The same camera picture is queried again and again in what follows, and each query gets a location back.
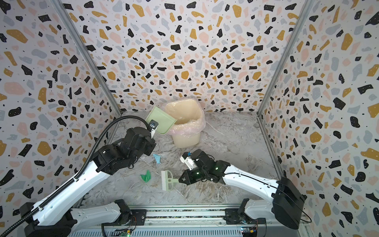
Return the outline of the light blue scrap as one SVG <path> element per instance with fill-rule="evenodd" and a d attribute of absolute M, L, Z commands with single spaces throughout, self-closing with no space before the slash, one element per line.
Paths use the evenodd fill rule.
<path fill-rule="evenodd" d="M 156 160 L 157 164 L 161 164 L 161 156 L 157 154 L 153 154 L 154 159 Z"/>

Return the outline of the green dustpan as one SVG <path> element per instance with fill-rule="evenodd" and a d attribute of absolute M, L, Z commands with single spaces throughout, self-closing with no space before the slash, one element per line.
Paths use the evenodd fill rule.
<path fill-rule="evenodd" d="M 157 106 L 154 106 L 151 110 L 146 118 L 146 122 L 149 124 L 152 119 L 159 123 L 156 132 L 161 135 L 165 135 L 177 121 Z"/>

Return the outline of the green scrap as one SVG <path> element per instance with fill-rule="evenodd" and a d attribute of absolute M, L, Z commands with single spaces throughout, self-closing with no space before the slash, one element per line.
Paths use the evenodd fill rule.
<path fill-rule="evenodd" d="M 140 176 L 145 183 L 148 183 L 152 178 L 151 172 L 149 170 L 147 170 L 145 174 L 141 174 Z"/>

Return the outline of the green hand brush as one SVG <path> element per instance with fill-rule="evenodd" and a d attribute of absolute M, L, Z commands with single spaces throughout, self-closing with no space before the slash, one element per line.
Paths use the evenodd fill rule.
<path fill-rule="evenodd" d="M 169 170 L 161 171 L 162 189 L 164 191 L 171 191 L 176 183 L 179 183 L 179 179 L 173 177 L 172 172 Z"/>

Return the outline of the cream trash bin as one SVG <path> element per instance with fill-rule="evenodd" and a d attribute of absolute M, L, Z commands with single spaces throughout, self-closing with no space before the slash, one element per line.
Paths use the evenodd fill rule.
<path fill-rule="evenodd" d="M 188 148 L 199 143 L 206 120 L 204 110 L 195 99 L 187 98 L 168 103 L 163 110 L 176 119 L 168 134 L 172 136 L 177 148 Z"/>

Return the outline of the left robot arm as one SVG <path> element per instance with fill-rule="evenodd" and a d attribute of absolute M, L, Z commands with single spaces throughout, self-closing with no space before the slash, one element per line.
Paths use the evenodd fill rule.
<path fill-rule="evenodd" d="M 95 225 L 124 225 L 134 221 L 132 211 L 121 199 L 92 208 L 75 208 L 74 204 L 120 169 L 133 168 L 142 155 L 149 156 L 156 146 L 154 134 L 154 129 L 128 129 L 123 139 L 95 152 L 83 174 L 64 183 L 63 191 L 37 203 L 23 205 L 20 213 L 28 224 L 24 229 L 25 235 L 67 237 L 75 231 Z"/>

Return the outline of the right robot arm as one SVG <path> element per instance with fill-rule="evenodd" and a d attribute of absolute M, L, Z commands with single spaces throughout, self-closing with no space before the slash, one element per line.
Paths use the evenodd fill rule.
<path fill-rule="evenodd" d="M 264 199 L 266 205 L 261 210 L 252 200 L 243 201 L 240 206 L 242 214 L 251 219 L 275 217 L 280 224 L 290 229 L 297 230 L 300 226 L 305 196 L 288 178 L 267 179 L 224 161 L 204 164 L 200 159 L 195 160 L 194 167 L 185 170 L 179 178 L 179 182 L 186 185 L 202 180 L 238 187 Z"/>

